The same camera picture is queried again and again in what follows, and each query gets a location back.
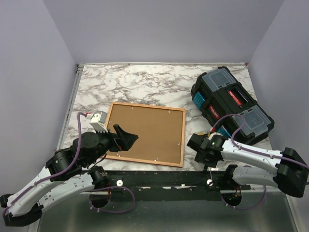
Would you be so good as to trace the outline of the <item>red wooden photo frame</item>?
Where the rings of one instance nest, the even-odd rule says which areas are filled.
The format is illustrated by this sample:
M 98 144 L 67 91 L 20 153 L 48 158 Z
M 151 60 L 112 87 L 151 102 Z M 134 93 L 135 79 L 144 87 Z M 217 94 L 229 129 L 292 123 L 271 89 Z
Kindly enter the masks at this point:
M 112 102 L 106 126 L 118 124 L 138 135 L 129 151 L 108 152 L 108 159 L 182 167 L 186 110 L 145 104 Z

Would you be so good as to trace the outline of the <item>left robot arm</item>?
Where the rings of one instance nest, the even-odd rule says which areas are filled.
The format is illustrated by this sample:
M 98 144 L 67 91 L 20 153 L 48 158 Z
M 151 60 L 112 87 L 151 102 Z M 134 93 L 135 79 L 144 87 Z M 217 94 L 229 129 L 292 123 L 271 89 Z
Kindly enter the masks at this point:
M 0 204 L 8 227 L 24 227 L 42 217 L 52 204 L 84 191 L 110 187 L 108 175 L 96 160 L 108 151 L 128 151 L 138 136 L 114 125 L 115 132 L 80 132 L 68 148 L 55 152 L 41 172 L 22 190 L 2 195 Z

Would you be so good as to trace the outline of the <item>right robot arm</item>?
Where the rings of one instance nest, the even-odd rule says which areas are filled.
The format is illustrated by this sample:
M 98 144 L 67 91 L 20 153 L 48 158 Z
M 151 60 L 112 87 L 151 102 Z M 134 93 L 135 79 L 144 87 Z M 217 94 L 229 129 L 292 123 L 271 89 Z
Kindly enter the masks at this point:
M 263 185 L 278 188 L 296 198 L 304 196 L 309 167 L 292 148 L 283 151 L 266 150 L 236 142 L 213 133 L 193 134 L 187 146 L 196 151 L 196 162 L 216 167 L 219 161 L 232 160 L 248 165 L 236 167 L 232 173 L 222 177 L 227 189 L 238 185 Z

